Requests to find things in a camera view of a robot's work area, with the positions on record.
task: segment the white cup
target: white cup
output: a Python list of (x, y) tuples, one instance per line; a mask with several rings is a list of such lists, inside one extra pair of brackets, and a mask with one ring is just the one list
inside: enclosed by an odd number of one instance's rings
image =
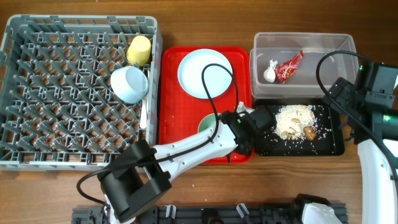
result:
[(135, 66), (119, 68), (112, 73), (111, 86), (121, 100), (137, 103), (148, 91), (148, 78)]

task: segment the red candy wrapper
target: red candy wrapper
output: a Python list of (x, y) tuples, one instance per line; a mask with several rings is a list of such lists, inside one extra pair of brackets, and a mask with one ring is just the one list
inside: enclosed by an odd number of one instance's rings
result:
[(286, 80), (288, 80), (297, 71), (302, 58), (304, 58), (304, 53), (301, 50), (300, 53), (294, 56), (291, 60), (279, 65), (275, 73), (283, 84), (285, 84)]

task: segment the red tray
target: red tray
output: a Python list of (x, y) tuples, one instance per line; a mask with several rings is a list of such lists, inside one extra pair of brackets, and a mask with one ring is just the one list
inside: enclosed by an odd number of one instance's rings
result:
[[(159, 144), (169, 144), (185, 139), (198, 132), (200, 121), (213, 112), (209, 100), (190, 96), (180, 86), (177, 78), (178, 66), (182, 59), (198, 49), (213, 49), (222, 53), (231, 63), (233, 75), (238, 84), (239, 101), (252, 106), (249, 70), (249, 55), (241, 47), (171, 47), (162, 57), (160, 88)], [(217, 112), (233, 111), (236, 102), (233, 82), (220, 96), (213, 99)], [(232, 153), (231, 162), (240, 164), (252, 158)], [(226, 157), (206, 161), (205, 164), (225, 164)]]

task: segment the dish rack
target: dish rack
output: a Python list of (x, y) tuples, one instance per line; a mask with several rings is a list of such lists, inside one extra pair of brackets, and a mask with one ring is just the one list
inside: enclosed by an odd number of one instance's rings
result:
[[(147, 128), (112, 72), (132, 39), (152, 42)], [(98, 170), (138, 139), (157, 137), (162, 36), (149, 16), (12, 16), (0, 48), (0, 169)]]

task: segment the white plate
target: white plate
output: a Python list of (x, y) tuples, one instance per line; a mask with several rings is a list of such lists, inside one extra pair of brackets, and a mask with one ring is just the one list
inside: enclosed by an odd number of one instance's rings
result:
[[(211, 63), (218, 63), (232, 73), (232, 67), (228, 59), (215, 50), (195, 50), (182, 59), (178, 66), (178, 81), (189, 95), (207, 99), (205, 88), (201, 82), (201, 71), (206, 65)], [(210, 66), (205, 71), (206, 87), (212, 98), (224, 93), (231, 81), (231, 76), (221, 67)]]

